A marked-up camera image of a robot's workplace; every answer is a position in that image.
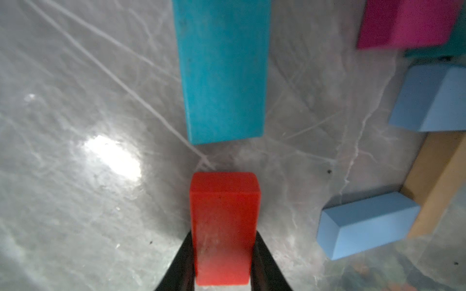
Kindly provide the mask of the magenta rectangular block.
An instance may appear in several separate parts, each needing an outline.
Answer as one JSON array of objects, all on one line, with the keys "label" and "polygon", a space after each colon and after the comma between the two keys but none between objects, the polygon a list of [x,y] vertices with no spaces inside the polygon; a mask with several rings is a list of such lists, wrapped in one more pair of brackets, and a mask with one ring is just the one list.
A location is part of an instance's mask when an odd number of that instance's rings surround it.
[{"label": "magenta rectangular block", "polygon": [[369,0],[356,47],[417,49],[445,44],[461,12],[463,1]]}]

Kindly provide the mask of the teal rectangular block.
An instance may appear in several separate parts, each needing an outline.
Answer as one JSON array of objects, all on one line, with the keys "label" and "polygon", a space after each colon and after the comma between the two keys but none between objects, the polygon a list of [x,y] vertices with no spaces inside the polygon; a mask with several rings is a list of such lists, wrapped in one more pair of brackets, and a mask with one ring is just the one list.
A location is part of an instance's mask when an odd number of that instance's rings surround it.
[{"label": "teal rectangular block", "polygon": [[174,1],[186,125],[194,145],[260,137],[270,1]]}]

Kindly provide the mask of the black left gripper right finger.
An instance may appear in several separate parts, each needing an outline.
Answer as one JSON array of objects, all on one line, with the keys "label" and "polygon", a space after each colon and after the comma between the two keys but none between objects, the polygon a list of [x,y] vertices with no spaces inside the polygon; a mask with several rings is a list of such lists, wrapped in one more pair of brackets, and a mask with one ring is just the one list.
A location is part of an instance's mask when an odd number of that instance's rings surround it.
[{"label": "black left gripper right finger", "polygon": [[259,232],[252,254],[252,291],[292,291]]}]

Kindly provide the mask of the red rectangular block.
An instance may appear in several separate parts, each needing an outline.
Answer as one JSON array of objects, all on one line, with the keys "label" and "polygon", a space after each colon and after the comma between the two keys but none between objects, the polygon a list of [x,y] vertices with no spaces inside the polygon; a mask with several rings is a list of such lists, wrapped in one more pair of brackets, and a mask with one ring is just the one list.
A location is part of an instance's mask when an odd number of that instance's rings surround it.
[{"label": "red rectangular block", "polygon": [[189,189],[199,286],[250,281],[261,190],[251,172],[197,172]]}]

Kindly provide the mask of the light blue rectangular block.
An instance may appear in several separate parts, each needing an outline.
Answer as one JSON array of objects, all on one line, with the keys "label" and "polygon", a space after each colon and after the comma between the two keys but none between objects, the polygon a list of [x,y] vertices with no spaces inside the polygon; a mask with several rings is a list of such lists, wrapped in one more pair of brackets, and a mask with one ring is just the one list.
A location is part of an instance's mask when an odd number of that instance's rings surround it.
[{"label": "light blue rectangular block", "polygon": [[466,68],[436,63],[410,67],[389,125],[414,132],[466,129]]}]

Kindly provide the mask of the teal triangular block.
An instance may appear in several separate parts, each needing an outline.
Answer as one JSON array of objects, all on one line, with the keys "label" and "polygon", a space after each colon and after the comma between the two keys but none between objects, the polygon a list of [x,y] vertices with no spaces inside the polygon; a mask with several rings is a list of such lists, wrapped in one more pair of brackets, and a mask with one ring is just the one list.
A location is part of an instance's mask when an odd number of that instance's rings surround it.
[{"label": "teal triangular block", "polygon": [[405,58],[443,58],[459,57],[466,54],[466,2],[464,1],[459,16],[453,26],[449,40],[434,47],[406,50]]}]

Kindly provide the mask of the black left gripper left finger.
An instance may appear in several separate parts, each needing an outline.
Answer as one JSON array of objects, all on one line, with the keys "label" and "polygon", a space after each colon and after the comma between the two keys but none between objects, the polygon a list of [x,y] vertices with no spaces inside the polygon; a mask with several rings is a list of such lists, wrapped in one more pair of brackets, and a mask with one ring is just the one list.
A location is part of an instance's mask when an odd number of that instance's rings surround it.
[{"label": "black left gripper left finger", "polygon": [[155,291],[195,291],[192,232],[189,232]]}]

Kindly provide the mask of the natural wood block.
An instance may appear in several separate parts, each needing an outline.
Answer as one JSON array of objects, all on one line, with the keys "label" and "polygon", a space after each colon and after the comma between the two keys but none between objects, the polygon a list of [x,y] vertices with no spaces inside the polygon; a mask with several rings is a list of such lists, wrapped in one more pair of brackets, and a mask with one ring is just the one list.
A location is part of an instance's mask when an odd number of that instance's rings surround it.
[{"label": "natural wood block", "polygon": [[421,206],[407,237],[431,234],[465,182],[466,133],[429,133],[400,190]]}]

